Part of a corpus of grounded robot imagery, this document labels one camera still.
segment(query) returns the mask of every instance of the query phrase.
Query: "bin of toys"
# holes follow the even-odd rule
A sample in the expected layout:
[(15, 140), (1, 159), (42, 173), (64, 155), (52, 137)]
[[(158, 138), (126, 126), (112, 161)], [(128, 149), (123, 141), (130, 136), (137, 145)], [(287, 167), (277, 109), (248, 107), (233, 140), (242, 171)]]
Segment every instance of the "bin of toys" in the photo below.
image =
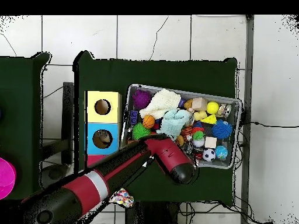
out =
[(238, 99), (132, 84), (121, 146), (164, 133), (197, 166), (229, 169), (237, 149), (241, 110)]

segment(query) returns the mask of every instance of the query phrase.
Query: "yellow triangle block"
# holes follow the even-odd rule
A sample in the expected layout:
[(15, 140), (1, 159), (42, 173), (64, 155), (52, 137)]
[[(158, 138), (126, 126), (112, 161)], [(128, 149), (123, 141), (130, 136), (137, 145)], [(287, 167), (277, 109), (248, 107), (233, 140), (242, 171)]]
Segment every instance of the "yellow triangle block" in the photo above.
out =
[(216, 116), (215, 114), (212, 114), (206, 118), (204, 118), (203, 120), (200, 120), (200, 122), (204, 122), (204, 123), (208, 123), (208, 124), (216, 124)]

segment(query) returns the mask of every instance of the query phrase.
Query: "yellow cube box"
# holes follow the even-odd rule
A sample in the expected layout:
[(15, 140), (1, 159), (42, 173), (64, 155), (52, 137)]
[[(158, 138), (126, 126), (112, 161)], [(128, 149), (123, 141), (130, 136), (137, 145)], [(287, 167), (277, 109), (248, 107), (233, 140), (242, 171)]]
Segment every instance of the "yellow cube box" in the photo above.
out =
[(117, 92), (87, 91), (87, 122), (121, 123), (121, 95)]

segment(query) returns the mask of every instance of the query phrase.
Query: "green spiky ball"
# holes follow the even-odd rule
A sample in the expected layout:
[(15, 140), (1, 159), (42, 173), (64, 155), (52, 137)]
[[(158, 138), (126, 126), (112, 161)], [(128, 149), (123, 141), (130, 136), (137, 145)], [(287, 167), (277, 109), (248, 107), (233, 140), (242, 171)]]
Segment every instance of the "green spiky ball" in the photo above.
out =
[(151, 131), (146, 129), (141, 123), (138, 123), (133, 127), (134, 140), (139, 140), (142, 137), (148, 136), (150, 133)]
[(193, 140), (201, 140), (203, 138), (203, 132), (202, 131), (196, 131), (193, 134)]

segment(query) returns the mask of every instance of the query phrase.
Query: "blue cube box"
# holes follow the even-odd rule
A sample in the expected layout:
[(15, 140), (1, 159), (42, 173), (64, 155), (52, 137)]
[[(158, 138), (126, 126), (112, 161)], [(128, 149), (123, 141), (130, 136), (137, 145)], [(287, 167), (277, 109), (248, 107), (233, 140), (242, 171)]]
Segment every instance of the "blue cube box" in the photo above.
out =
[[(93, 144), (92, 137), (94, 133), (98, 130), (106, 130), (111, 133), (112, 143), (108, 148), (100, 149)], [(88, 155), (110, 155), (119, 149), (119, 125), (118, 124), (88, 123), (87, 135), (88, 135), (87, 136)]]

